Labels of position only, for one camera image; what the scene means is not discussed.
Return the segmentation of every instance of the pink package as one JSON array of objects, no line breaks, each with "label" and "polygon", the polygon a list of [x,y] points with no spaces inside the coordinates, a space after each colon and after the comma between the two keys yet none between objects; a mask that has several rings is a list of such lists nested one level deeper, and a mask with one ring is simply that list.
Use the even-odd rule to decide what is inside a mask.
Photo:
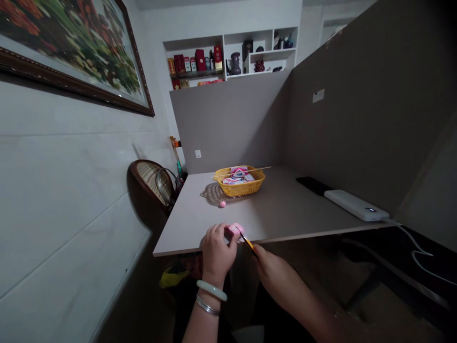
[{"label": "pink package", "polygon": [[232,237],[236,233],[239,233],[240,231],[242,234],[244,234],[243,227],[238,223],[233,223],[229,227],[225,228],[226,234],[228,234],[230,237]]},{"label": "pink package", "polygon": [[243,177],[247,175],[248,168],[247,166],[241,166],[241,167],[231,167],[230,168],[230,173],[232,174],[232,177]]},{"label": "pink package", "polygon": [[251,174],[245,175],[243,179],[245,179],[247,182],[253,182],[256,180],[254,179],[254,176],[252,176]]},{"label": "pink package", "polygon": [[238,178],[225,178],[222,180],[223,184],[239,184],[239,183],[246,183],[246,180],[238,179]]}]

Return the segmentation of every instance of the ceiling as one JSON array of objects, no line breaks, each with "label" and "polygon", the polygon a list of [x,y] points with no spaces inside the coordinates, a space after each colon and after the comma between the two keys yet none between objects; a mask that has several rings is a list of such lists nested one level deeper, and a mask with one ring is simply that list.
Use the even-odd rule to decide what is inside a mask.
[{"label": "ceiling", "polygon": [[137,5],[140,10],[157,10],[171,7],[209,5],[233,1],[240,0],[137,0]]},{"label": "ceiling", "polygon": [[[140,10],[157,10],[171,7],[209,5],[221,2],[234,2],[241,0],[137,0]],[[303,6],[338,5],[363,0],[303,0]]]},{"label": "ceiling", "polygon": [[341,5],[350,2],[360,2],[363,0],[303,0],[303,6],[317,6],[317,5]]}]

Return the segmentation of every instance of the small sticker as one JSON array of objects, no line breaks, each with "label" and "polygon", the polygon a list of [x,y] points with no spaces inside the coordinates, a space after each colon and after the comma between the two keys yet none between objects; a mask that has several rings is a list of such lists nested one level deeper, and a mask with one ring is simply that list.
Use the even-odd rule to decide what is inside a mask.
[{"label": "small sticker", "polygon": [[321,89],[320,91],[313,94],[313,103],[320,101],[324,98],[324,91],[325,89]]}]

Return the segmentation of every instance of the picture frame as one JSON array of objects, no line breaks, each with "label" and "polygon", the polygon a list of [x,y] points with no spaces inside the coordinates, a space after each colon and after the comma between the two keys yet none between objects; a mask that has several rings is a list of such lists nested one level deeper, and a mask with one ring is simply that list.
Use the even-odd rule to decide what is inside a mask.
[{"label": "picture frame", "polygon": [[121,0],[3,0],[0,71],[155,116]]}]

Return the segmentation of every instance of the charging cable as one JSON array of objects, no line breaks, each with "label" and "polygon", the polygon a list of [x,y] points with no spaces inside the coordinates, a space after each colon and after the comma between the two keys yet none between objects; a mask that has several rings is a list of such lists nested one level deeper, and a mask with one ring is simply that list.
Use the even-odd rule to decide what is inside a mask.
[{"label": "charging cable", "polygon": [[454,283],[454,282],[452,282],[452,281],[449,281],[449,280],[447,280],[447,279],[445,279],[445,278],[443,278],[443,277],[441,277],[441,276],[439,276],[439,275],[433,274],[432,272],[430,272],[430,271],[428,271],[427,269],[425,269],[424,267],[422,267],[422,265],[419,263],[419,261],[418,261],[417,258],[416,258],[416,254],[419,253],[419,254],[422,254],[422,255],[425,255],[425,256],[433,256],[433,255],[430,254],[429,252],[426,252],[424,249],[422,249],[422,248],[419,246],[419,244],[416,242],[416,240],[414,239],[414,237],[411,236],[411,234],[410,234],[407,230],[405,230],[405,229],[401,226],[400,223],[398,223],[398,222],[396,222],[395,220],[392,220],[392,219],[390,219],[390,218],[383,218],[382,221],[386,222],[387,224],[395,225],[396,227],[400,228],[404,233],[406,233],[406,235],[408,235],[408,237],[411,239],[411,241],[414,243],[414,245],[415,245],[416,248],[418,249],[418,250],[413,250],[413,251],[411,252],[411,255],[413,256],[414,262],[416,262],[416,264],[417,264],[421,269],[423,269],[423,270],[426,271],[427,273],[432,274],[433,276],[435,276],[435,277],[437,277],[437,278],[439,278],[439,279],[441,279],[441,280],[444,280],[444,281],[446,281],[446,282],[449,282],[449,283],[453,284],[454,286],[457,286],[457,283]]}]

